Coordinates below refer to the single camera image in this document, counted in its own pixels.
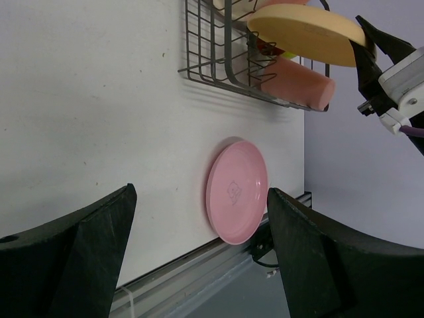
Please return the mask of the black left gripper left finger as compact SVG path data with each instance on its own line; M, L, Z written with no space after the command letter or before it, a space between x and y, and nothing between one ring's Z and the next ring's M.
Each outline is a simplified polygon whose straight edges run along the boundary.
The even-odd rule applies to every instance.
M1 238L2 317L108 317L136 209L132 184Z

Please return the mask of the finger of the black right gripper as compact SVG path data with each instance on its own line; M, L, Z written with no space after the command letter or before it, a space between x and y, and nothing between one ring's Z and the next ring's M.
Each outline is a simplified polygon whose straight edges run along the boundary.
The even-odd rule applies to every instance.
M358 90L365 98L365 102L358 106L360 113L386 113L394 107L394 102L383 90L378 79L382 75L381 69L376 64L373 55L369 51L351 42L356 62L358 77Z
M369 23L365 18L355 17L365 35L385 54L393 63L398 63L414 52L414 47L407 41L381 31Z

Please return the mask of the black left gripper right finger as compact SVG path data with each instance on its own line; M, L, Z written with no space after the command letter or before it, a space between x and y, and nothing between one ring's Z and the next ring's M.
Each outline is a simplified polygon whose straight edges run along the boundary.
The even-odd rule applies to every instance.
M268 218L292 317L422 317L423 250L376 238L271 188Z

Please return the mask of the orange bear plate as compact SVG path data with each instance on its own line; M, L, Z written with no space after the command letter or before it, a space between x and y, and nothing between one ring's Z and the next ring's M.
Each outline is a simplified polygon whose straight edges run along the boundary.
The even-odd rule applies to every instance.
M253 13L247 26L264 42L325 64L355 67L351 42L367 49L373 57L376 55L375 46L357 23L317 7L269 5Z

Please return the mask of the lime green bowl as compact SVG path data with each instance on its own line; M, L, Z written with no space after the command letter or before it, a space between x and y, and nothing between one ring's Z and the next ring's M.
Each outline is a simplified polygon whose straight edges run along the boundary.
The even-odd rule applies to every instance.
M296 57L297 57L297 55L296 55L296 54L292 54L291 52L284 52L284 53L282 54L282 56L283 56L284 58L289 59L289 60L292 60L292 59L294 59L294 58L296 58Z

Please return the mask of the pink plastic cup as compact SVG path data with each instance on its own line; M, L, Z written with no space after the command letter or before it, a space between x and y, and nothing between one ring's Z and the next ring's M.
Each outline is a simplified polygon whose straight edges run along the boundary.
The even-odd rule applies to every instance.
M333 98L335 81L278 56L265 67L260 88L273 97L323 111Z

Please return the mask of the red black mug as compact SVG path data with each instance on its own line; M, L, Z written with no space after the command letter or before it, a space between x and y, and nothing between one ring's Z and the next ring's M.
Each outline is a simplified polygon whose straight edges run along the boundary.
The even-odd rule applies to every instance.
M281 56L285 52L276 47L275 44L265 42L259 38L256 40L256 47L263 56Z

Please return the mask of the pink bear plate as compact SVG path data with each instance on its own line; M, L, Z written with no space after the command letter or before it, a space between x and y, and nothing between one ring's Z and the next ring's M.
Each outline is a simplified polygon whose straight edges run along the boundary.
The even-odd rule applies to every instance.
M224 242L240 245L255 233L266 208L268 173L259 149L247 140L228 145L207 178L205 206Z

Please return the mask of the beige pink branch plate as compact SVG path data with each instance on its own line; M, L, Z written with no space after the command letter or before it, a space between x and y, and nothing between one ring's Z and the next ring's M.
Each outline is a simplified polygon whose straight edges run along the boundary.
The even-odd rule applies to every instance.
M259 8L267 7L270 5L277 4L295 4L295 5L306 5L309 0L265 0L259 4Z

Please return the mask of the large pink white plate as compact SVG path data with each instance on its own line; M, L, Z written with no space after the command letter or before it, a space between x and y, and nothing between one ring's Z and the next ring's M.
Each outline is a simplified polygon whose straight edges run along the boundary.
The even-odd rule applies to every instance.
M225 16L225 0L212 0L214 8L218 10L222 16ZM231 16L233 21L246 21L260 6L259 0L232 0L230 1Z

